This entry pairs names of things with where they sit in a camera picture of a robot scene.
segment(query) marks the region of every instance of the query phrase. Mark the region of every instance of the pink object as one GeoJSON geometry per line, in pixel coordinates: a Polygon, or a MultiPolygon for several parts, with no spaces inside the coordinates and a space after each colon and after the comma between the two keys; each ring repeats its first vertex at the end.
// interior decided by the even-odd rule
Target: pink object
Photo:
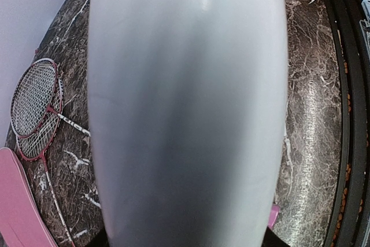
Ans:
{"type": "Polygon", "coordinates": [[[42,221],[21,163],[0,149],[0,232],[8,246],[57,247],[42,221]]]}
{"type": "Polygon", "coordinates": [[[280,208],[278,205],[272,205],[272,209],[271,209],[271,212],[270,212],[270,218],[268,219],[268,227],[270,229],[273,228],[273,225],[275,224],[276,222],[276,218],[278,218],[278,214],[280,212],[280,208]]]}

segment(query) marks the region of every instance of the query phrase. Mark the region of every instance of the badminton racket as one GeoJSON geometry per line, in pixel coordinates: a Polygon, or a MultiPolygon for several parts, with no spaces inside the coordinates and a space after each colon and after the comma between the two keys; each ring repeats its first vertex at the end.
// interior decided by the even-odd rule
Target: badminton racket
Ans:
{"type": "MultiPolygon", "coordinates": [[[[59,112],[62,111],[62,107],[63,107],[63,87],[62,87],[62,82],[61,82],[60,79],[58,80],[57,93],[54,94],[54,97],[51,100],[51,105],[57,111],[59,111],[59,112]]],[[[57,197],[56,197],[56,194],[55,194],[55,191],[54,191],[53,184],[52,184],[51,179],[50,179],[49,169],[47,167],[47,162],[46,162],[46,157],[45,157],[45,152],[49,148],[49,146],[51,145],[51,143],[52,143],[52,141],[53,141],[53,139],[56,135],[59,123],[60,123],[60,118],[56,114],[48,113],[44,118],[43,124],[37,130],[37,132],[33,133],[28,138],[16,137],[16,140],[17,140],[17,147],[18,147],[18,150],[19,150],[22,158],[24,158],[27,161],[35,161],[39,158],[42,159],[43,164],[44,164],[44,168],[45,168],[45,172],[46,172],[47,182],[49,184],[49,188],[50,188],[51,194],[53,196],[53,201],[56,205],[56,208],[57,208],[57,211],[58,211],[58,214],[59,214],[59,218],[60,218],[60,220],[62,222],[62,225],[63,225],[63,227],[66,231],[66,234],[67,234],[67,237],[68,237],[69,241],[71,242],[72,246],[74,247],[75,244],[73,243],[72,236],[71,236],[71,234],[69,232],[69,229],[68,229],[68,227],[65,223],[63,214],[60,210],[60,207],[59,207],[59,204],[58,204],[58,201],[57,201],[57,197]]]]}
{"type": "Polygon", "coordinates": [[[88,130],[51,106],[53,95],[57,93],[57,79],[57,65],[53,60],[43,58],[34,62],[19,80],[10,109],[12,129],[19,138],[28,138],[37,132],[50,113],[91,136],[88,130]]]}

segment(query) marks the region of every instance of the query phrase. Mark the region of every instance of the white wall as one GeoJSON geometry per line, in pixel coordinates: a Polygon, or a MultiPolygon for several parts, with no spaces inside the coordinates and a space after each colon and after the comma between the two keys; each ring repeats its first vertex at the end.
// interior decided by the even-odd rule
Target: white wall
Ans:
{"type": "Polygon", "coordinates": [[[0,147],[17,82],[65,0],[0,0],[0,147]]]}

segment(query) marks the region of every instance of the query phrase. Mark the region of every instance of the floor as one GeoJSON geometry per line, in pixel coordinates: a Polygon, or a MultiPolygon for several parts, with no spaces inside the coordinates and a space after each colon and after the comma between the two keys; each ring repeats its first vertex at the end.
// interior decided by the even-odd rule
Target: floor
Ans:
{"type": "Polygon", "coordinates": [[[341,153],[339,72],[323,0],[286,0],[289,88],[274,232],[291,247],[322,246],[341,153]]]}
{"type": "MultiPolygon", "coordinates": [[[[283,160],[276,190],[282,210],[274,232],[292,247],[322,246],[334,200],[341,138],[341,99],[334,43],[323,0],[286,0],[289,95],[283,160]]],[[[66,0],[35,59],[60,64],[64,114],[87,127],[86,62],[89,0],[66,0]]],[[[6,145],[15,147],[9,131],[6,145]]],[[[89,138],[63,124],[47,158],[51,179],[76,246],[103,225],[89,138]]],[[[40,161],[23,166],[48,228],[69,246],[40,161]]]]}

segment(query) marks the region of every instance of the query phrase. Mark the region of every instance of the dark marble floor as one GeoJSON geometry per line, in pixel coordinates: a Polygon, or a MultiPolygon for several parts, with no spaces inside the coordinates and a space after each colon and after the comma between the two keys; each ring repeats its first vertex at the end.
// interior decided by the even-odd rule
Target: dark marble floor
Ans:
{"type": "Polygon", "coordinates": [[[341,153],[339,72],[323,0],[286,0],[289,89],[274,232],[292,247],[322,246],[341,153]]]}
{"type": "MultiPolygon", "coordinates": [[[[64,115],[88,127],[87,26],[89,0],[66,0],[34,60],[52,58],[64,84],[64,115]]],[[[15,149],[9,131],[6,146],[15,149]]],[[[84,246],[103,227],[95,185],[90,138],[62,121],[46,153],[51,180],[76,246],[84,246]]],[[[41,161],[22,161],[40,214],[59,246],[70,246],[58,217],[41,161]]]]}

